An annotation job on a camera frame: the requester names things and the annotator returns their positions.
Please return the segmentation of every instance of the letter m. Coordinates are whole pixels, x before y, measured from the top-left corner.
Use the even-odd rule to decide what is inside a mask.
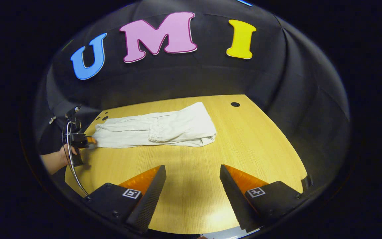
[[[145,52],[139,48],[141,42],[153,55],[157,55],[162,47],[163,41],[168,37],[168,45],[165,47],[167,53],[186,53],[197,50],[197,45],[191,39],[191,18],[195,16],[192,12],[175,12],[169,14],[158,29],[148,22],[138,20],[128,23],[120,28],[125,32],[126,51],[124,62],[131,63],[143,59]]]

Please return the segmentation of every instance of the blue letter u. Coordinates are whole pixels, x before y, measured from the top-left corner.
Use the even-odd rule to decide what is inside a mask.
[[[106,37],[107,33],[103,33],[89,42],[89,45],[93,46],[94,49],[94,64],[90,67],[85,67],[84,59],[82,56],[85,47],[81,47],[75,53],[73,53],[70,60],[73,62],[73,71],[75,75],[80,80],[86,80],[95,76],[104,65],[104,46],[103,39]]]

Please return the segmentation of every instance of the light wood tabletop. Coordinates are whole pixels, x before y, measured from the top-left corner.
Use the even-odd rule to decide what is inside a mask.
[[[121,118],[181,110],[202,102],[216,128],[215,142],[200,148],[156,145],[135,148],[82,150],[84,165],[75,167],[88,193],[104,183],[119,184],[158,165],[167,179],[149,229],[168,233],[200,234],[237,227],[238,221],[219,179],[227,164],[268,183],[282,181],[303,192],[306,169],[278,127],[245,95],[188,97],[147,102],[104,110],[86,135],[94,134],[103,118]],[[85,194],[70,170],[65,182]]]

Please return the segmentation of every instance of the yellow letter i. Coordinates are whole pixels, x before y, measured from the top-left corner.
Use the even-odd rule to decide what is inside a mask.
[[[229,23],[234,27],[234,38],[232,47],[226,50],[228,56],[251,59],[253,54],[250,52],[251,35],[256,31],[256,28],[248,23],[229,20]]]

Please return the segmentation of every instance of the folded white pants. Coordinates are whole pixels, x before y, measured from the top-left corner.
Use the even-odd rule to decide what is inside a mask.
[[[107,119],[92,137],[102,148],[141,145],[202,147],[214,142],[216,129],[202,102],[174,112]]]

